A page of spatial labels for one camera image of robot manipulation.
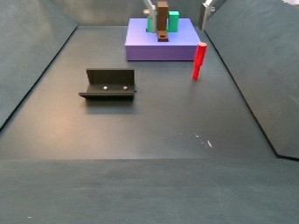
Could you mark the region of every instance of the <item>purple box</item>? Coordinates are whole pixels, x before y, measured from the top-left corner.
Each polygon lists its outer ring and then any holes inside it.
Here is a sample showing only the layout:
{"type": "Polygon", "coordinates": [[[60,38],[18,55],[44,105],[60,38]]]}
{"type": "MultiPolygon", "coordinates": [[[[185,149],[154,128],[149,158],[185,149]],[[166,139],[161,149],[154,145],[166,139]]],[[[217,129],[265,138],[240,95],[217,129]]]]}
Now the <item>purple box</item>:
{"type": "Polygon", "coordinates": [[[145,32],[145,27],[145,18],[129,18],[126,60],[193,60],[196,46],[201,41],[188,18],[180,18],[177,32],[168,32],[169,42],[157,42],[156,33],[145,32]]]}

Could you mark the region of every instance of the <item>dark gray wall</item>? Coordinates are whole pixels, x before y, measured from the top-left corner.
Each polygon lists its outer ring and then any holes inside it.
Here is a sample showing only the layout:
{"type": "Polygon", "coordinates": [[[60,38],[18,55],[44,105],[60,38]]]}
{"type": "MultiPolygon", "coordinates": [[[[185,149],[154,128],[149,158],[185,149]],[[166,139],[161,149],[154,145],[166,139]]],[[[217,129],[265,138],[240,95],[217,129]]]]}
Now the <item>dark gray wall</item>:
{"type": "MultiPolygon", "coordinates": [[[[78,25],[126,25],[129,18],[144,18],[142,0],[52,0],[78,25]]],[[[197,24],[200,3],[204,0],[168,0],[170,11],[178,11],[181,18],[197,24]]]]}
{"type": "Polygon", "coordinates": [[[299,10],[228,0],[206,33],[276,153],[299,158],[299,10]]]}
{"type": "Polygon", "coordinates": [[[74,28],[48,0],[0,1],[0,128],[74,28]]]}

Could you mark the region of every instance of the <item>green block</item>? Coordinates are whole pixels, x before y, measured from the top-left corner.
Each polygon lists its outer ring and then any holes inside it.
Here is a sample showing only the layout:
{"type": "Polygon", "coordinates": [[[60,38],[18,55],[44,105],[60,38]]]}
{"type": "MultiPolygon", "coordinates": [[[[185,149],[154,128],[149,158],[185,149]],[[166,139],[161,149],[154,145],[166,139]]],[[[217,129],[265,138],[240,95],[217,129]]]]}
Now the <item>green block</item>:
{"type": "Polygon", "coordinates": [[[146,18],[146,28],[145,28],[146,32],[153,32],[152,24],[153,24],[153,20],[148,17],[146,18]]]}
{"type": "Polygon", "coordinates": [[[169,11],[168,12],[168,32],[177,32],[178,28],[178,18],[180,12],[178,11],[169,11]]]}

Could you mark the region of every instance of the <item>black metal holder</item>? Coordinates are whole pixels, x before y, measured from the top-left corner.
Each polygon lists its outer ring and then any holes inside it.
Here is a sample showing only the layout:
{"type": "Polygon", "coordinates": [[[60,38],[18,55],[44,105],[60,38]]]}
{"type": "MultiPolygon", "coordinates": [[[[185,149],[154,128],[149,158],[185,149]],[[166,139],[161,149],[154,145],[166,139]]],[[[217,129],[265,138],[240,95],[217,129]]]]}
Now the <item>black metal holder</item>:
{"type": "Polygon", "coordinates": [[[78,95],[86,99],[116,99],[134,97],[134,69],[130,68],[100,68],[86,69],[88,90],[78,95]]]}

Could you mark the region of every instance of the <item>gray table surface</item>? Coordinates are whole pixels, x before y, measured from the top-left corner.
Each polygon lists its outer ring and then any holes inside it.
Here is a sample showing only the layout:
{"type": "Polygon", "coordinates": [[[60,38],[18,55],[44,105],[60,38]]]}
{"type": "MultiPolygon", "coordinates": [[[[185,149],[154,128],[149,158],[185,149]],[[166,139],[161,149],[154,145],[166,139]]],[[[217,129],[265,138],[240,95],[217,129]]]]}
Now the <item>gray table surface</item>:
{"type": "Polygon", "coordinates": [[[78,28],[0,134],[0,222],[296,224],[297,163],[212,47],[193,82],[190,62],[128,63],[125,33],[78,28]],[[86,67],[134,68],[134,100],[85,102],[86,67]]]}
{"type": "Polygon", "coordinates": [[[190,61],[126,62],[125,37],[125,27],[76,30],[0,134],[0,158],[273,158],[210,44],[193,81],[190,61]],[[78,97],[86,68],[126,67],[133,101],[78,97]]]}

